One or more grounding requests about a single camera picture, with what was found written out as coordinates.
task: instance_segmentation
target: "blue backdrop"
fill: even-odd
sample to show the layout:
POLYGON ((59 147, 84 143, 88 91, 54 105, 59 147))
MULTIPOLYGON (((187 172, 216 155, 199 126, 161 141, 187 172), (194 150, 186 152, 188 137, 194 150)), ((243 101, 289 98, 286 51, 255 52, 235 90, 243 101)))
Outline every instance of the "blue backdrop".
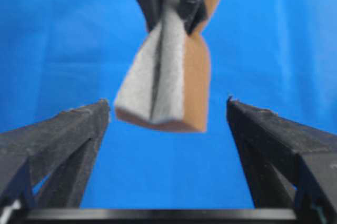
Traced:
MULTIPOLYGON (((206 134, 112 121, 85 208, 252 208, 225 119, 229 94, 337 133, 337 1, 222 0, 206 134)), ((0 131, 108 98, 146 37, 136 0, 0 0, 0 131)))

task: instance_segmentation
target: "sponge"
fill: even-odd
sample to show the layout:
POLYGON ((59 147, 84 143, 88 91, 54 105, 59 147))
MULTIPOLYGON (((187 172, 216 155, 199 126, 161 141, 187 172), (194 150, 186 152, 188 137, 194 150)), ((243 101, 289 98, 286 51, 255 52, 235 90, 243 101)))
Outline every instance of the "sponge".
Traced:
POLYGON ((135 56, 114 101, 117 118, 167 132, 205 132, 210 58, 200 35, 219 0, 204 0, 207 19, 188 35, 177 13, 180 0, 164 0, 161 19, 135 56))

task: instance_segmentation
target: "folded foam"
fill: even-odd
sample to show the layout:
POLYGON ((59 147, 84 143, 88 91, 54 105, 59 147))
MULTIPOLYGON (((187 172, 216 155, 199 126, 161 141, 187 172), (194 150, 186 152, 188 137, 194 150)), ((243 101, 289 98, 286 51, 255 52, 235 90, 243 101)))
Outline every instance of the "folded foam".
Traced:
MULTIPOLYGON (((200 35, 188 35, 177 13, 180 0, 164 0, 161 19, 149 32, 114 101, 124 121, 171 132, 205 132, 210 80, 209 53, 200 35)), ((207 16, 219 0, 205 0, 207 16)))

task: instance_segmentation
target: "foam block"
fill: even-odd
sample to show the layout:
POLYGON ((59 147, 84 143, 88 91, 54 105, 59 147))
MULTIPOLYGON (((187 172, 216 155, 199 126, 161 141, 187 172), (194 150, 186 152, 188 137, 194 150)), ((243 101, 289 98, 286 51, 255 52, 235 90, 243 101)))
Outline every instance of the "foam block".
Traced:
POLYGON ((164 0, 162 17, 135 56, 115 98, 117 118, 154 130, 205 132, 210 59, 200 35, 219 0, 205 0, 208 18, 187 35, 180 0, 164 0))

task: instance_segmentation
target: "tan foam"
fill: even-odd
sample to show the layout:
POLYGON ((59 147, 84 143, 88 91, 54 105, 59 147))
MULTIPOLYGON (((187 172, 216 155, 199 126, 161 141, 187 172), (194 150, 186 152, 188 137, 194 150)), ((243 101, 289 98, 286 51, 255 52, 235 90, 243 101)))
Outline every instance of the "tan foam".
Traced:
POLYGON ((161 124, 151 124, 118 107, 117 118, 146 128, 167 132, 205 132, 210 82, 210 57, 207 44, 201 36, 219 0, 205 0, 208 18, 201 22, 193 33, 185 36, 184 54, 184 117, 161 124))

